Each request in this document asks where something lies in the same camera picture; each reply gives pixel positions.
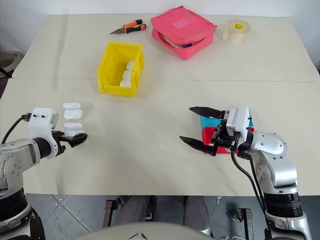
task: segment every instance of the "red block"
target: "red block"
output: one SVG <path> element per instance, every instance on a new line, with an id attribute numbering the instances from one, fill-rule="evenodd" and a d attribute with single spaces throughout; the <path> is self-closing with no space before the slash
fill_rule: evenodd
<path id="1" fill-rule="evenodd" d="M 202 130 L 202 141 L 204 145 L 209 145 L 211 143 L 212 136 L 214 135 L 215 129 L 218 127 L 216 126 L 206 126 Z M 254 127 L 250 127 L 249 131 L 253 132 L 255 131 Z M 218 149 L 216 151 L 217 154 L 230 154 L 229 151 L 227 151 L 224 147 L 218 146 Z"/>

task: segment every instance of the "white table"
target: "white table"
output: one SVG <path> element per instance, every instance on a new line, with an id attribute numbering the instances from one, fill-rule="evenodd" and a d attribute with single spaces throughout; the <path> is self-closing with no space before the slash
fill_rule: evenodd
<path id="1" fill-rule="evenodd" d="M 96 79 L 105 48 L 109 41 L 115 41 L 144 45 L 142 79 L 146 81 L 320 81 L 290 18 L 205 15 L 218 25 L 215 40 L 184 61 L 152 38 L 150 18 L 154 16 L 48 16 L 13 77 Z M 251 25 L 243 45 L 231 46 L 222 40 L 226 22 L 233 18 Z M 143 19 L 148 28 L 109 34 L 135 19 Z"/>
<path id="2" fill-rule="evenodd" d="M 142 81 L 136 97 L 123 97 L 99 93 L 95 79 L 10 79 L 0 100 L 0 137 L 34 107 L 62 116 L 64 102 L 79 102 L 87 141 L 26 171 L 26 192 L 253 196 L 229 155 L 210 157 L 179 139 L 201 139 L 200 117 L 189 107 L 250 105 L 256 130 L 286 140 L 300 195 L 319 195 L 319 92 L 318 82 L 153 80 Z M 57 130 L 65 122 L 61 117 Z M 23 122 L 8 141 L 27 136 Z M 247 160 L 239 162 L 250 170 Z"/>

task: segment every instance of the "roll of tape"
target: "roll of tape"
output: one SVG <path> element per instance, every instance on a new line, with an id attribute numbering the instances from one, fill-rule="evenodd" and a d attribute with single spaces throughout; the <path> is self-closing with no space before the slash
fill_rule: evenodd
<path id="1" fill-rule="evenodd" d="M 231 45 L 242 44 L 250 31 L 250 25 L 240 19 L 232 19 L 226 23 L 223 40 Z"/>

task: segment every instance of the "pink zipper case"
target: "pink zipper case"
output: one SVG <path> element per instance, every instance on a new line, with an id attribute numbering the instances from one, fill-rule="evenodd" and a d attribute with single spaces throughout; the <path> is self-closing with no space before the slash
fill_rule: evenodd
<path id="1" fill-rule="evenodd" d="M 211 44 L 218 27 L 184 6 L 151 18 L 151 23 L 152 36 L 184 60 Z"/>

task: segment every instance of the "blue block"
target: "blue block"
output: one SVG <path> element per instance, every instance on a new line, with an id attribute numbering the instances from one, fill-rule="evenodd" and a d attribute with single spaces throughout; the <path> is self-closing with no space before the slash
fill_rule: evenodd
<path id="1" fill-rule="evenodd" d="M 214 118 L 214 117 L 205 117 L 200 116 L 201 119 L 201 130 L 203 130 L 205 127 L 218 127 L 218 125 L 221 123 L 221 119 Z M 249 122 L 249 127 L 253 128 L 254 123 L 252 120 Z"/>

